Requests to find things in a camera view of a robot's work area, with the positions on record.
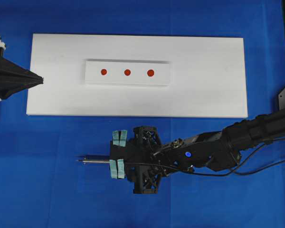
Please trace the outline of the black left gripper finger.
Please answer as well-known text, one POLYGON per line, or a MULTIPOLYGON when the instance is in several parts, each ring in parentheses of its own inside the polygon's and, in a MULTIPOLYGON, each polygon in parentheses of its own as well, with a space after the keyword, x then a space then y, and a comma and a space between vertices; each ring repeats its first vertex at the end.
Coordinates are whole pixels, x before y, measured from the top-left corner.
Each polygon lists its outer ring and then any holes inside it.
POLYGON ((29 79, 36 79, 36 80, 43 79, 37 74, 27 69, 24 69, 1 56, 0 56, 0 75, 1 76, 17 76, 20 78, 29 78, 29 79))
POLYGON ((20 77, 0 77, 0 95, 2 95, 2 100, 5 100, 15 93, 40 84, 43 84, 43 79, 36 80, 20 77))

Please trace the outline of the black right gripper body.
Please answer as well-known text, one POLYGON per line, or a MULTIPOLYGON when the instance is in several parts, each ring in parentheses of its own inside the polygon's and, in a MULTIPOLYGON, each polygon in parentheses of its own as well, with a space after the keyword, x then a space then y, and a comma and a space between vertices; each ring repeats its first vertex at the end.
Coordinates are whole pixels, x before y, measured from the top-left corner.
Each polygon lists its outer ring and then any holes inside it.
POLYGON ((139 126, 127 142, 127 179, 134 183, 134 194, 156 194, 163 177, 178 171, 168 161, 156 127, 139 126))

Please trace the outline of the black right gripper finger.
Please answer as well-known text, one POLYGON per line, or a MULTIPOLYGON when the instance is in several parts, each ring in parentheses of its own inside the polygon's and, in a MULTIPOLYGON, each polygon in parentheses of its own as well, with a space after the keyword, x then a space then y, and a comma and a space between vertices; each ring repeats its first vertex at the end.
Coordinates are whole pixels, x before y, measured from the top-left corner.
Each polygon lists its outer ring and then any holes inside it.
POLYGON ((134 145, 127 140, 127 130, 113 131, 112 138, 109 159, 129 159, 134 153, 134 145))
POLYGON ((110 176, 112 179, 131 179, 131 162, 124 159, 109 159, 110 176))

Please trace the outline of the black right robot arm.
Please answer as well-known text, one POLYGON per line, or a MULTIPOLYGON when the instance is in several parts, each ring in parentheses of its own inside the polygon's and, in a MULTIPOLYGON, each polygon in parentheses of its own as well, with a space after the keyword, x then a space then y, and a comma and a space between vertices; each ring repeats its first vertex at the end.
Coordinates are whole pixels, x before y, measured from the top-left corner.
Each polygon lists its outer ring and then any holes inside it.
POLYGON ((241 151, 285 137, 285 110, 168 144, 160 141, 155 127, 136 127, 133 133, 128 139, 126 130, 113 132, 111 177, 132 182, 135 194, 156 194, 161 179, 175 172, 194 174, 204 167, 234 172, 242 164, 241 151))

